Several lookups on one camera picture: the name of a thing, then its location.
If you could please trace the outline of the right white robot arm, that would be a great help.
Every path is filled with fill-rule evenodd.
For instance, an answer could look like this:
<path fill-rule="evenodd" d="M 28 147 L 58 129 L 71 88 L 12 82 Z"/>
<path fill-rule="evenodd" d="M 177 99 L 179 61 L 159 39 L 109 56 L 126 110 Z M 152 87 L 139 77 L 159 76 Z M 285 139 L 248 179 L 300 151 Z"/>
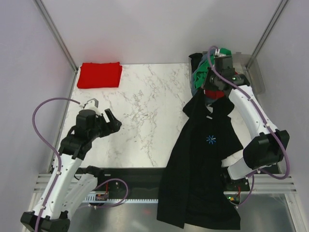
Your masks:
<path fill-rule="evenodd" d="M 239 179 L 249 177 L 265 167 L 282 160 L 286 163 L 289 175 L 290 164 L 287 156 L 287 145 L 290 140 L 286 130 L 279 130 L 267 117 L 258 103 L 250 81 L 244 74 L 237 74 L 233 67 L 231 55 L 220 55 L 214 52 L 207 54 L 208 74 L 202 85 L 204 90 L 220 90 L 236 106 L 241 114 L 251 137 L 251 141 L 243 150 L 243 157 L 228 167 L 228 174 L 221 178 L 222 187 L 233 190 Z"/>

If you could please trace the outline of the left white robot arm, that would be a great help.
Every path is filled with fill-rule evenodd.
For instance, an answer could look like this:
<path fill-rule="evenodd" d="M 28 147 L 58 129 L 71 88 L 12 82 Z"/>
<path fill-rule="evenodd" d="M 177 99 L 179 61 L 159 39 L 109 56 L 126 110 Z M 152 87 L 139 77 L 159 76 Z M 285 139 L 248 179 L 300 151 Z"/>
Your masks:
<path fill-rule="evenodd" d="M 86 168 L 77 184 L 70 189 L 74 175 L 80 168 L 92 143 L 120 130 L 122 123 L 110 109 L 100 114 L 96 108 L 83 109 L 61 141 L 57 165 L 37 205 L 24 212 L 21 223 L 31 232 L 66 232 L 71 219 L 92 190 L 101 190 L 106 185 L 102 169 Z"/>

